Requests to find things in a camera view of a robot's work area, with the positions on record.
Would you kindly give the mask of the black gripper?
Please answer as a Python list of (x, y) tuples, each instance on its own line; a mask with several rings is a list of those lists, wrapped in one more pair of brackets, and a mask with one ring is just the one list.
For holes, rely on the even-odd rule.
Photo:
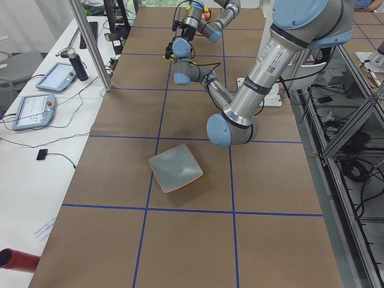
[(172, 31), (176, 31), (177, 28), (181, 28), (181, 37), (188, 41), (193, 40), (197, 27), (198, 20), (196, 19), (185, 19), (183, 21), (174, 20), (172, 23)]
[(174, 59), (174, 53), (173, 53), (173, 42), (170, 42), (167, 47), (165, 48), (165, 53), (170, 56), (170, 59), (168, 60), (173, 60)]

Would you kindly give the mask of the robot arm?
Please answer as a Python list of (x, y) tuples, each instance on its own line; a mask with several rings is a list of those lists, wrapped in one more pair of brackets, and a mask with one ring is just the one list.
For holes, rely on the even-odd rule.
[(224, 11), (212, 22), (206, 20), (203, 16), (205, 5), (202, 1), (188, 1), (190, 9), (184, 20), (173, 20), (172, 31), (177, 28), (182, 29), (181, 37), (192, 41), (195, 33), (199, 32), (210, 42), (216, 43), (222, 36), (224, 28), (236, 18), (241, 9), (241, 2), (238, 0), (215, 1), (224, 8)]
[(173, 60), (174, 84), (199, 82), (219, 108), (220, 113), (210, 116), (206, 125), (211, 143), (216, 146), (242, 145), (256, 137), (258, 124), (254, 111), (298, 51), (334, 47), (350, 40), (355, 3), (275, 1), (271, 8), (270, 38), (236, 95), (222, 85), (212, 69), (194, 64), (191, 58), (190, 41), (195, 33), (217, 42), (241, 8), (240, 1), (219, 1), (218, 4), (224, 11), (213, 22), (207, 22), (203, 19), (204, 3), (190, 1), (186, 18), (173, 22), (172, 29), (181, 28), (182, 31), (180, 37), (169, 43), (165, 58)]

